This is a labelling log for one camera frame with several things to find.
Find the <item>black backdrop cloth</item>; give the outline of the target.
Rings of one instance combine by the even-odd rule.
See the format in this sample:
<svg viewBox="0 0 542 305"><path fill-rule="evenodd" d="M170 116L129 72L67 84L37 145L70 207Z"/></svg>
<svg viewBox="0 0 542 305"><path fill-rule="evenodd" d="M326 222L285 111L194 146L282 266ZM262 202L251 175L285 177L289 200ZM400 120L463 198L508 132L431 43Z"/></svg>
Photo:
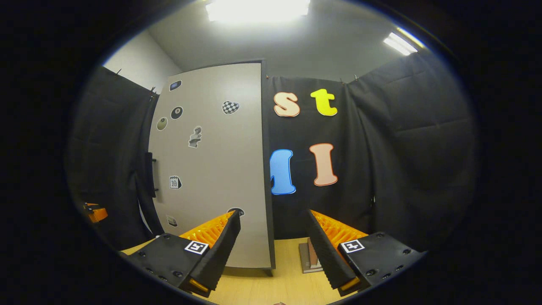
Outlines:
<svg viewBox="0 0 542 305"><path fill-rule="evenodd" d="M151 97L106 71L74 111L64 166L117 250L242 210L237 253L307 236L317 211L417 251L459 224L478 176L475 116L439 58L412 54L350 83L268 76L263 61L170 77ZM156 198L145 187L151 152Z"/></svg>

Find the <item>large ceiling light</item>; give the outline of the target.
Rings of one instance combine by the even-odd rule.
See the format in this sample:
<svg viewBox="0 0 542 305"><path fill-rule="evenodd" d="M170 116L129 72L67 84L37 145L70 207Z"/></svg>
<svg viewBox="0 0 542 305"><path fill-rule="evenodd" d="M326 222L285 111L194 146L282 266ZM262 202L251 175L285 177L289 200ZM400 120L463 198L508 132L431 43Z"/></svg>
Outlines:
<svg viewBox="0 0 542 305"><path fill-rule="evenodd" d="M283 22L308 15L311 0L214 0L205 5L211 22Z"/></svg>

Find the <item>small ceiling light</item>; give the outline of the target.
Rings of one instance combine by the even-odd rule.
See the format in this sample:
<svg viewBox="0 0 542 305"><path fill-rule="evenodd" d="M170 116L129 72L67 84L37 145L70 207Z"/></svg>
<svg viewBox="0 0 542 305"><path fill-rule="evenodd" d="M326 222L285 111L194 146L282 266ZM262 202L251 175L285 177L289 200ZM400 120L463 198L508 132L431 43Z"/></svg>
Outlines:
<svg viewBox="0 0 542 305"><path fill-rule="evenodd" d="M403 56L409 56L420 51L420 47L413 46L410 42L394 32L389 33L383 40L383 43Z"/></svg>

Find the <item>brown book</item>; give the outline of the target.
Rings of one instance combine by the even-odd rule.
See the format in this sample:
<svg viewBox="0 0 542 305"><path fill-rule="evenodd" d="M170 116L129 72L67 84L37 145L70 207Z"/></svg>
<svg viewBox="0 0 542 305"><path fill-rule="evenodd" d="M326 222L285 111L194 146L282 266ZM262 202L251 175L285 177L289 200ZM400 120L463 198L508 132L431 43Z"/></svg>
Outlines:
<svg viewBox="0 0 542 305"><path fill-rule="evenodd" d="M320 260L317 256L316 250L313 246L313 243L310 238L307 238L307 247L308 247L308 253L309 253L309 262L310 262L310 268L311 269L322 269L322 265L320 263Z"/></svg>

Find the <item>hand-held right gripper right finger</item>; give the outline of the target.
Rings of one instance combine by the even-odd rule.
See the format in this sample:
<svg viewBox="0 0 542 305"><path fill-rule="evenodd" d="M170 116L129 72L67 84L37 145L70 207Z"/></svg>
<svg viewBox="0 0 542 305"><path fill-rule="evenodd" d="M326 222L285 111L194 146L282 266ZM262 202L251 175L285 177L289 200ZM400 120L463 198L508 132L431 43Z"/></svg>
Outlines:
<svg viewBox="0 0 542 305"><path fill-rule="evenodd" d="M331 288L344 297L373 289L426 256L384 232L364 233L307 210L307 234Z"/></svg>

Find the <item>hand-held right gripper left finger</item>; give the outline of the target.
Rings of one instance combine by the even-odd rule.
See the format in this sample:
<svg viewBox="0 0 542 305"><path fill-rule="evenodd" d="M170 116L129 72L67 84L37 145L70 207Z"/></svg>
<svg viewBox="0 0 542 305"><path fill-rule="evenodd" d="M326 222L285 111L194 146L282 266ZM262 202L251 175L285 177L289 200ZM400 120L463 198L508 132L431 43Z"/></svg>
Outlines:
<svg viewBox="0 0 542 305"><path fill-rule="evenodd" d="M224 272L241 230L239 210L229 211L180 236L165 233L131 254L130 265L177 289L209 297Z"/></svg>

